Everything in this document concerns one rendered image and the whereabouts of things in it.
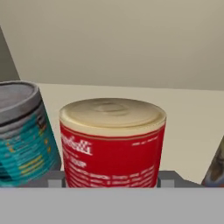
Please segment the teal labelled grey can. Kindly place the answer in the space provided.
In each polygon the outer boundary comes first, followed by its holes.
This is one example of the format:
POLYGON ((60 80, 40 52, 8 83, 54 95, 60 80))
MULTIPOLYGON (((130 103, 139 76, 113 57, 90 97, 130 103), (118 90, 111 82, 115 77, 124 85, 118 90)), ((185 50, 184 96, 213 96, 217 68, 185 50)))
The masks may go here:
POLYGON ((0 82, 0 187, 25 186, 60 168, 39 86, 21 80, 0 82))

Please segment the red soup can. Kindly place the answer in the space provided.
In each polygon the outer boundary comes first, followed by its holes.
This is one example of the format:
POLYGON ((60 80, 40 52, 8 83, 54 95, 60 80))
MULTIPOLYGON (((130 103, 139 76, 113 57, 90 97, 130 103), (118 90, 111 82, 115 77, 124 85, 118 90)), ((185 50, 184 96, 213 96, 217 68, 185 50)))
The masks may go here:
POLYGON ((138 100, 76 101, 59 112, 66 183, 70 187, 154 187, 166 113, 138 100))

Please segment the brown and blue can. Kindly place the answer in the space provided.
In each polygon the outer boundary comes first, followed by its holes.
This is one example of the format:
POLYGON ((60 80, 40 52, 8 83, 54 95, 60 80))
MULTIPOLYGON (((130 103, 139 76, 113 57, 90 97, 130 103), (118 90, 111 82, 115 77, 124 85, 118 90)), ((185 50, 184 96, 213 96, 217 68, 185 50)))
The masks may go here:
POLYGON ((205 187, 224 187, 224 137, 201 184, 205 187))

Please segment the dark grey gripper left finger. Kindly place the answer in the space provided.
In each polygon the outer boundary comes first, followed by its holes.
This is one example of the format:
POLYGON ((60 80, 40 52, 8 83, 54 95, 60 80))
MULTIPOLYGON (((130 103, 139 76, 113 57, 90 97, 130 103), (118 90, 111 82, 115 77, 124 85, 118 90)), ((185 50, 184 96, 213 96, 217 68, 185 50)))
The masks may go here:
POLYGON ((65 173, 63 171, 49 171, 43 177, 34 179, 24 187, 34 188, 63 188, 66 186, 65 173))

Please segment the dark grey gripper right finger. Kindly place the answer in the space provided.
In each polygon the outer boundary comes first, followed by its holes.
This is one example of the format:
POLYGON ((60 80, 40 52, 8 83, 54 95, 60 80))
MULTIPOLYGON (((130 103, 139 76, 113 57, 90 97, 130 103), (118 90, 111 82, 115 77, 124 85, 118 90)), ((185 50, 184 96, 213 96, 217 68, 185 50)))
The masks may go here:
POLYGON ((201 185, 183 179, 175 171, 160 171, 157 176, 157 187, 191 188, 201 187, 201 185))

